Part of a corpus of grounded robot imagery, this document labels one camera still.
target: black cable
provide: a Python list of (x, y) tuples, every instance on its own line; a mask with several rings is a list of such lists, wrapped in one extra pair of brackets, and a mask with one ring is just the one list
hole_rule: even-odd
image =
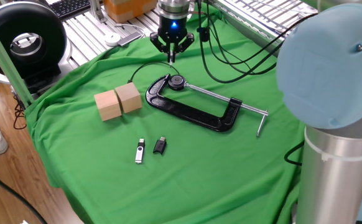
[[(198, 30), (202, 30), (202, 1), (201, 0), (198, 0), (198, 21), (199, 21), (199, 28)], [(282, 46), (282, 43), (279, 44), (277, 47), (274, 48), (274, 50), (272, 50), (267, 56), (265, 56), (258, 64), (256, 64), (252, 69), (250, 69), (248, 72), (244, 73), (243, 75), (237, 77), (237, 78), (234, 78), (232, 80), (227, 80), (227, 81), (224, 81), (224, 80), (220, 80), (216, 77), (214, 77), (210, 71), (208, 70), (208, 67), (207, 67), (207, 63), (206, 63), (206, 59), (205, 59), (205, 53), (204, 53), (204, 50), (203, 50), (203, 41), (202, 41), (202, 38), (200, 38), (200, 51), (201, 51), (201, 55), (202, 55), (202, 61), (203, 61), (203, 66), (205, 67), (205, 70), (207, 72), (207, 74), (216, 82), (219, 82), (219, 83), (233, 83), (233, 82), (236, 82), (244, 77), (246, 77), (247, 75), (258, 75), (257, 73), (253, 73), (253, 71), (255, 69), (257, 69), (260, 65), (262, 65), (269, 57), (271, 57), (271, 55), (273, 53), (275, 53), (276, 51), (278, 51), (280, 49), (280, 47)]]
[[(210, 15), (209, 13), (209, 7), (207, 7), (207, 15)], [(277, 40), (279, 40), (281, 37), (285, 36), (290, 30), (292, 30), (295, 26), (299, 25), (300, 23), (302, 23), (303, 21), (306, 21), (307, 19), (310, 19), (313, 16), (316, 16), (317, 13), (311, 14), (309, 16), (306, 16), (300, 20), (298, 20), (297, 22), (295, 22), (294, 24), (292, 24), (289, 28), (287, 28), (283, 33), (279, 34), (274, 40), (272, 40), (271, 42), (269, 42), (267, 45), (265, 45), (261, 50), (259, 50), (257, 53), (255, 53), (254, 55), (250, 56), (249, 58), (247, 58), (246, 60), (242, 60), (240, 62), (234, 62), (231, 63), (232, 65), (238, 65), (244, 62), (248, 62), (249, 60), (253, 59), (255, 56), (259, 55), (261, 52), (263, 52), (265, 49), (267, 49), (269, 46), (271, 46), (273, 43), (275, 43)], [(213, 28), (215, 30), (215, 25), (214, 22), (211, 21), (211, 24), (213, 25)]]
[(111, 49), (107, 50), (107, 51), (105, 52), (105, 54), (101, 55), (101, 57), (100, 57), (97, 61), (103, 60), (113, 49), (115, 49), (115, 48), (117, 48), (117, 47), (119, 47), (119, 46), (116, 45), (116, 46), (112, 47)]
[(293, 164), (293, 165), (296, 165), (296, 166), (302, 166), (303, 163), (301, 163), (301, 162), (296, 162), (296, 161), (292, 161), (292, 160), (289, 159), (289, 156), (290, 156), (291, 154), (293, 154), (295, 151), (299, 150), (299, 149), (300, 149), (301, 147), (303, 147), (303, 146), (304, 146), (304, 141), (300, 142), (300, 144), (294, 146), (291, 150), (289, 150), (289, 151), (285, 154), (285, 157), (284, 157), (285, 161), (288, 162), (289, 164)]
[[(229, 61), (228, 58), (225, 56), (224, 52), (230, 54), (231, 56), (233, 56), (234, 58), (238, 59), (239, 61), (242, 61), (242, 60), (241, 60), (240, 58), (238, 58), (237, 56), (231, 54), (229, 51), (225, 50), (225, 49), (220, 45), (220, 41), (219, 41), (219, 40), (217, 39), (217, 37), (214, 35), (214, 32), (213, 32), (213, 30), (212, 30), (211, 28), (210, 28), (210, 32), (213, 34), (214, 39), (217, 41), (218, 48), (220, 49), (220, 52), (221, 52), (221, 54), (223, 55), (223, 57), (224, 57), (224, 59), (225, 59), (226, 61), (222, 60), (221, 58), (219, 58), (219, 57), (217, 56), (216, 53), (214, 53), (213, 46), (212, 46), (212, 44), (211, 44), (211, 38), (209, 38), (209, 39), (208, 39), (208, 43), (209, 43), (209, 45), (210, 45), (210, 50), (211, 50), (211, 53), (213, 54), (213, 56), (214, 56), (215, 58), (217, 58), (217, 60), (220, 61), (221, 63), (230, 65), (230, 66), (232, 66), (232, 68), (234, 68), (236, 71), (238, 71), (238, 72), (240, 72), (240, 73), (244, 73), (244, 71), (242, 71), (242, 70), (236, 68), (235, 66), (233, 66), (232, 64), (230, 64), (230, 61)], [(245, 62), (244, 64), (245, 64), (249, 69), (251, 69), (250, 66), (247, 64), (247, 62)]]
[(39, 221), (42, 224), (47, 224), (43, 216), (40, 215), (40, 213), (26, 199), (24, 199), (21, 195), (19, 195), (15, 190), (12, 190), (10, 187), (8, 187), (1, 180), (0, 180), (0, 187), (2, 187), (4, 190), (7, 190), (10, 194), (18, 198), (28, 209), (31, 210), (31, 212), (39, 219)]
[(169, 63), (165, 63), (165, 62), (148, 62), (148, 63), (145, 63), (144, 65), (141, 65), (139, 68), (137, 68), (137, 70), (131, 75), (131, 78), (128, 80), (127, 83), (131, 83), (131, 82), (132, 82), (132, 79), (134, 78), (134, 76), (136, 75), (136, 73), (137, 73), (140, 69), (142, 69), (142, 68), (144, 68), (144, 67), (146, 67), (146, 66), (148, 66), (148, 65), (155, 65), (155, 64), (168, 65), (170, 68), (173, 68), (173, 69), (177, 72), (178, 75), (180, 75), (180, 72), (179, 72), (176, 68), (174, 68), (172, 65), (170, 65)]
[(24, 114), (24, 110), (22, 109), (22, 102), (18, 99), (18, 97), (14, 96), (14, 99), (17, 101), (17, 105), (15, 106), (14, 110), (15, 110), (15, 121), (14, 121), (14, 129), (15, 130), (22, 130), (24, 128), (26, 128), (26, 124), (24, 127), (21, 128), (17, 128), (16, 127), (16, 123), (18, 121), (18, 118), (24, 118), (25, 114)]

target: keyboard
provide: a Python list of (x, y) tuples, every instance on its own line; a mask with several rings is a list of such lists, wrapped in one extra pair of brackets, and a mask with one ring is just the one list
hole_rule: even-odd
[(89, 0), (61, 0), (47, 5), (62, 21), (90, 9)]

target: table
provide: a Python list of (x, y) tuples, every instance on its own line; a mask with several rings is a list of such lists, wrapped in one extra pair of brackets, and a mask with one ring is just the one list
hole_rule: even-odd
[[(260, 49), (223, 20), (215, 24), (223, 47), (233, 54), (247, 58)], [(188, 30), (196, 28), (193, 16)], [(214, 75), (239, 75), (204, 45)], [(239, 113), (231, 131), (216, 133), (149, 106), (144, 99), (149, 85), (174, 74), (162, 65), (150, 65), (134, 77), (141, 109), (102, 122), (93, 95), (127, 83), (141, 64), (166, 57), (145, 38), (97, 60), (69, 73), (26, 110), (28, 130), (50, 184), (64, 190), (85, 223), (289, 223), (299, 170), (284, 162), (283, 155), (301, 142), (304, 125), (284, 106), (275, 70), (233, 84), (216, 83), (204, 71), (198, 41), (174, 63), (196, 86), (268, 108), (270, 115), (257, 138), (261, 116), (250, 111)], [(270, 58), (259, 70), (275, 61)], [(226, 107), (192, 90), (166, 90), (164, 95), (217, 116)], [(163, 156), (153, 154), (162, 136), (166, 151)], [(140, 138), (146, 141), (146, 151), (143, 164), (137, 165)]]

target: wooden block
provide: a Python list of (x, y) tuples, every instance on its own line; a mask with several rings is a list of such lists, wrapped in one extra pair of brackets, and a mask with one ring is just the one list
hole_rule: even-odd
[(131, 82), (115, 88), (125, 113), (142, 108), (141, 95)]
[(94, 95), (102, 121), (121, 116), (120, 104), (114, 90)]

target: wire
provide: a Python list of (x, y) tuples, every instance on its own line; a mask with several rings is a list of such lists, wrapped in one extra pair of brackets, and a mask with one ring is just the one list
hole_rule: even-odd
[[(224, 54), (224, 52), (227, 52), (227, 53), (229, 53), (229, 52), (228, 52), (227, 50), (225, 50), (225, 49), (221, 46), (220, 40), (218, 39), (218, 36), (216, 35), (216, 34), (217, 34), (216, 30), (215, 30), (215, 32), (213, 32), (213, 30), (212, 30), (211, 27), (210, 27), (210, 32), (213, 34), (214, 39), (217, 41), (218, 48), (220, 49), (220, 52), (221, 52), (221, 54), (223, 55), (223, 57), (224, 57), (224, 59), (225, 59), (226, 61), (223, 61), (221, 58), (219, 58), (219, 57), (216, 55), (216, 53), (214, 53), (213, 46), (212, 46), (212, 44), (211, 44), (211, 39), (209, 38), (209, 39), (208, 39), (208, 43), (209, 43), (209, 45), (210, 45), (211, 53), (214, 55), (214, 57), (217, 58), (217, 60), (219, 60), (220, 62), (225, 63), (225, 64), (227, 64), (227, 65), (230, 65), (230, 66), (231, 66), (233, 69), (235, 69), (236, 71), (238, 71), (238, 72), (240, 72), (240, 73), (244, 73), (244, 71), (242, 71), (242, 70), (236, 68), (235, 66), (233, 66), (232, 64), (230, 64), (230, 61), (228, 60), (228, 58), (227, 58), (227, 57), (225, 56), (225, 54)], [(242, 60), (241, 60), (240, 58), (238, 58), (237, 56), (235, 56), (235, 55), (233, 55), (233, 54), (231, 54), (231, 53), (229, 53), (229, 54), (232, 55), (234, 58), (239, 59), (239, 61), (242, 61)]]
[(132, 82), (132, 79), (134, 78), (134, 76), (136, 75), (136, 73), (137, 73), (140, 69), (142, 69), (142, 68), (144, 68), (144, 67), (146, 67), (146, 66), (148, 66), (148, 65), (155, 65), (155, 64), (168, 65), (168, 66), (170, 66), (170, 68), (173, 68), (173, 69), (177, 72), (178, 75), (180, 75), (180, 72), (179, 72), (176, 68), (174, 68), (172, 65), (170, 65), (169, 63), (165, 63), (165, 62), (148, 62), (148, 63), (145, 63), (144, 65), (141, 65), (139, 68), (137, 68), (137, 70), (131, 75), (131, 78), (128, 80), (127, 83), (131, 83), (131, 82)]
[(300, 142), (300, 144), (294, 146), (291, 150), (289, 150), (289, 151), (285, 154), (285, 157), (284, 157), (285, 161), (288, 162), (289, 164), (293, 164), (293, 165), (296, 165), (296, 166), (302, 166), (303, 163), (301, 163), (301, 162), (296, 162), (296, 161), (292, 161), (292, 160), (289, 159), (289, 156), (290, 156), (291, 154), (293, 154), (295, 151), (299, 150), (299, 149), (300, 149), (301, 147), (303, 147), (303, 146), (304, 146), (304, 141)]
[[(273, 43), (275, 43), (277, 40), (279, 40), (281, 37), (285, 36), (290, 30), (292, 30), (295, 26), (299, 25), (300, 23), (302, 23), (303, 21), (310, 19), (313, 16), (316, 16), (317, 13), (315, 14), (311, 14), (309, 16), (306, 16), (302, 19), (300, 19), (299, 21), (293, 23), (289, 28), (287, 28), (283, 33), (279, 34), (275, 39), (273, 39), (271, 42), (269, 42), (267, 45), (265, 45), (261, 50), (259, 50), (257, 53), (255, 53), (254, 55), (250, 56), (249, 58), (247, 58), (246, 60), (242, 60), (241, 62), (235, 62), (235, 63), (231, 63), (233, 65), (238, 65), (244, 62), (248, 62), (249, 60), (253, 59), (255, 56), (259, 55), (261, 52), (263, 52), (265, 49), (267, 49), (269, 46), (271, 46)], [(211, 24), (213, 25), (213, 28), (215, 30), (215, 25), (214, 22), (211, 21)]]
[(40, 215), (40, 213), (26, 199), (24, 199), (21, 195), (19, 195), (15, 190), (12, 190), (10, 187), (8, 187), (1, 180), (0, 180), (0, 187), (2, 187), (4, 190), (7, 190), (10, 194), (18, 198), (29, 210), (31, 210), (31, 212), (39, 219), (39, 221), (42, 224), (47, 224), (43, 216)]
[[(198, 0), (198, 22), (199, 22), (199, 28), (198, 30), (202, 30), (202, 0)], [(303, 22), (304, 20), (308, 19), (308, 18), (311, 18), (313, 17), (315, 14), (312, 14), (312, 15), (309, 15), (301, 20), (299, 20), (298, 22), (294, 23), (290, 28), (288, 28), (286, 31), (284, 31), (284, 33), (282, 33), (281, 35), (279, 35), (278, 37), (276, 37), (273, 41), (271, 41), (270, 43), (268, 43), (265, 47), (263, 47), (259, 52), (257, 52), (256, 54), (254, 54), (253, 56), (251, 56), (250, 58), (246, 59), (246, 60), (243, 60), (241, 62), (236, 62), (236, 63), (232, 63), (232, 64), (241, 64), (241, 63), (244, 63), (244, 62), (247, 62), (248, 60), (251, 60), (252, 58), (254, 58), (255, 56), (259, 55), (261, 52), (263, 52), (266, 48), (268, 48), (270, 45), (272, 45), (277, 39), (279, 39), (280, 37), (282, 37), (283, 35), (285, 35), (288, 31), (290, 31), (291, 29), (293, 29), (294, 26), (296, 26), (297, 24), (300, 24), (301, 22)], [(236, 82), (248, 75), (262, 75), (268, 71), (270, 71), (269, 68), (261, 71), (261, 72), (258, 72), (258, 73), (254, 73), (253, 71), (255, 71), (255, 69), (257, 69), (260, 65), (262, 65), (268, 58), (271, 57), (271, 55), (275, 52), (277, 52), (280, 47), (282, 47), (282, 43), (280, 43), (277, 47), (275, 47), (271, 52), (269, 52), (269, 54), (267, 54), (260, 62), (258, 62), (253, 68), (251, 68), (248, 72), (242, 74), (241, 76), (239, 77), (236, 77), (232, 80), (220, 80), (216, 77), (214, 77), (208, 67), (207, 67), (207, 63), (206, 63), (206, 60), (205, 60), (205, 53), (204, 53), (204, 49), (203, 49), (203, 41), (202, 41), (202, 38), (200, 38), (200, 51), (202, 53), (202, 61), (203, 61), (203, 66), (205, 67), (205, 70), (207, 72), (207, 74), (210, 76), (210, 78), (212, 78), (214, 81), (216, 82), (219, 82), (219, 83), (233, 83), (233, 82)]]
[(114, 25), (115, 27), (122, 27), (123, 26), (130, 26), (130, 27), (134, 27), (136, 28), (136, 30), (138, 31), (138, 33), (140, 33), (142, 36), (140, 36), (140, 38), (143, 38), (145, 37), (145, 31), (144, 31), (144, 28), (140, 27), (140, 26), (136, 26), (136, 25), (133, 25), (133, 24), (116, 24)]
[(21, 100), (18, 99), (17, 96), (14, 96), (14, 99), (17, 101), (17, 105), (15, 106), (14, 110), (15, 110), (15, 121), (14, 121), (14, 129), (15, 130), (22, 130), (24, 128), (26, 128), (27, 124), (25, 124), (24, 127), (22, 128), (17, 128), (16, 127), (16, 123), (18, 121), (18, 118), (24, 118), (25, 114), (24, 114), (24, 109), (22, 108), (23, 103)]

